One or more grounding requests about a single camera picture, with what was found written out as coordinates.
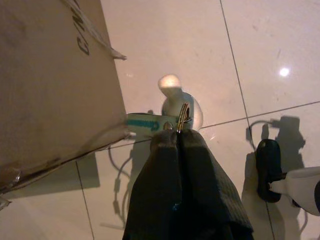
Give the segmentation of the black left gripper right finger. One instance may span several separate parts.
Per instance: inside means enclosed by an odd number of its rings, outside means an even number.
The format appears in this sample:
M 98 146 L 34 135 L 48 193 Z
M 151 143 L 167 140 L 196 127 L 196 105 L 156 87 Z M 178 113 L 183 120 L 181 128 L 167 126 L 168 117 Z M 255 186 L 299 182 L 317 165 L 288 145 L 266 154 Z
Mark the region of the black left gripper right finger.
M 239 193 L 195 130 L 179 134 L 184 240 L 252 240 Z

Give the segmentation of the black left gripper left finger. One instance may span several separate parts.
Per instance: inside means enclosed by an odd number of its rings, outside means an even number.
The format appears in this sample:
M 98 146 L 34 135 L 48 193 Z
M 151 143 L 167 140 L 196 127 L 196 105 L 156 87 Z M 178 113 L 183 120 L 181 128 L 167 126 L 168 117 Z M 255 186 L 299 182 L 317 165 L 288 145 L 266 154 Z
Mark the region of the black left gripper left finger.
M 180 166 L 174 130 L 156 134 L 133 184 L 124 240 L 179 238 Z

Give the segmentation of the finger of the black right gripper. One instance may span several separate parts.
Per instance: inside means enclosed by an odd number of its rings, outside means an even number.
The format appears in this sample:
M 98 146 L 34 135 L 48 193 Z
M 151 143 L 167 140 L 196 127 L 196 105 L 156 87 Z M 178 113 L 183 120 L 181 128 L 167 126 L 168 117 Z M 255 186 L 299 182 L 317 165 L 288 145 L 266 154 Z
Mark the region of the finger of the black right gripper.
M 263 139 L 256 149 L 256 170 L 258 175 L 257 193 L 268 202 L 276 203 L 281 194 L 270 190 L 270 184 L 283 179 L 281 168 L 281 150 L 272 139 Z

